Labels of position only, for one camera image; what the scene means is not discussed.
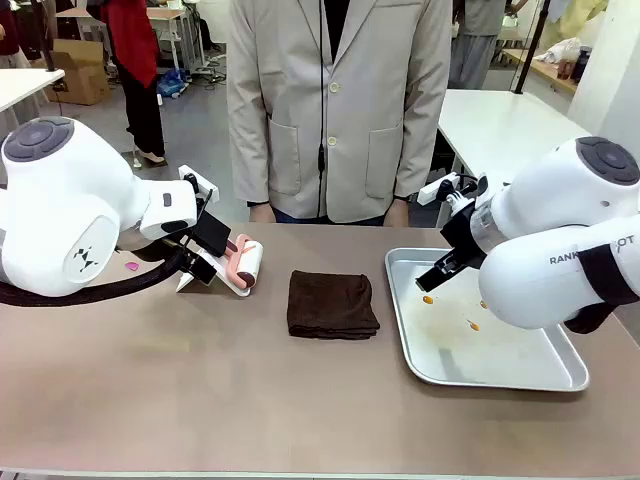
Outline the person left hand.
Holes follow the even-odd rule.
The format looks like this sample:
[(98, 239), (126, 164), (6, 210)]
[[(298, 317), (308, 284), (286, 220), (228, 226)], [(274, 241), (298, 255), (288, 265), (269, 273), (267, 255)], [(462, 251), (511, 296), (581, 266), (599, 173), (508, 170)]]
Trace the person left hand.
[(407, 228), (409, 226), (409, 203), (406, 199), (395, 198), (386, 212), (385, 227)]

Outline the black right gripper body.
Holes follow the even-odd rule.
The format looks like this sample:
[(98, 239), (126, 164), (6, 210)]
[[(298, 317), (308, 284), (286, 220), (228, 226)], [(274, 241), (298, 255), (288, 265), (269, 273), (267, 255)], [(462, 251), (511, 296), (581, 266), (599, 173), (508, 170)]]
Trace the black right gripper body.
[(453, 214), (443, 226), (441, 235), (451, 246), (439, 262), (444, 266), (480, 266), (486, 253), (478, 246), (471, 232), (471, 217), (475, 203), (471, 202)]

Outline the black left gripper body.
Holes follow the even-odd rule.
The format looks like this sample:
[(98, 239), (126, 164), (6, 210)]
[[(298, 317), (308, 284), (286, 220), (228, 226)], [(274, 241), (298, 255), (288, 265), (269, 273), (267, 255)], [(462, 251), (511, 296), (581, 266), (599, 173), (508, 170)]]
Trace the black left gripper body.
[(210, 213), (202, 213), (193, 228), (192, 239), (209, 253), (224, 253), (231, 229)]

